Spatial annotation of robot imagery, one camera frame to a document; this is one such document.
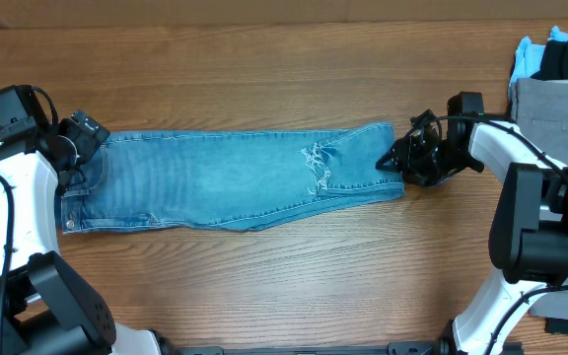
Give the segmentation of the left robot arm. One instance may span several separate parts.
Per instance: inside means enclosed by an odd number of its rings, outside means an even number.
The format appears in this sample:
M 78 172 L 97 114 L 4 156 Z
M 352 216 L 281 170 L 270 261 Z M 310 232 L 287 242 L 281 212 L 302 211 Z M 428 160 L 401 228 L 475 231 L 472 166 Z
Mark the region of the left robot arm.
M 82 111 L 61 120 L 32 85 L 0 90 L 0 354 L 172 354 L 154 330 L 114 321 L 60 255 L 55 198 L 109 133 Z

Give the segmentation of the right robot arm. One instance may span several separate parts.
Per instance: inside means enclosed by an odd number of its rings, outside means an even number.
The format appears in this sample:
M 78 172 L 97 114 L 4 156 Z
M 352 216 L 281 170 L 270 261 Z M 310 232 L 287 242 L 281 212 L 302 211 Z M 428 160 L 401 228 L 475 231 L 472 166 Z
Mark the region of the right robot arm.
M 390 354 L 521 354 L 508 335 L 542 296 L 568 291 L 568 166 L 550 158 L 509 117 L 488 114 L 477 92 L 447 113 L 426 110 L 376 162 L 421 187 L 465 169 L 489 169 L 502 184 L 489 232 L 491 272 L 469 306 L 430 343 L 389 345 Z

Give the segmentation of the blue denim jeans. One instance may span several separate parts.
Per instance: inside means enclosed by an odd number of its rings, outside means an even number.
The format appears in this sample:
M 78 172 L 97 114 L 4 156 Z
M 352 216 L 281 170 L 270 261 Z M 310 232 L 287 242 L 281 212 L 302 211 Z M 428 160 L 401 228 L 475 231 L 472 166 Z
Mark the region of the blue denim jeans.
M 174 227 L 258 231 L 392 201 L 398 173 L 376 169 L 388 123 L 349 129 L 122 131 L 55 202 L 66 234 Z

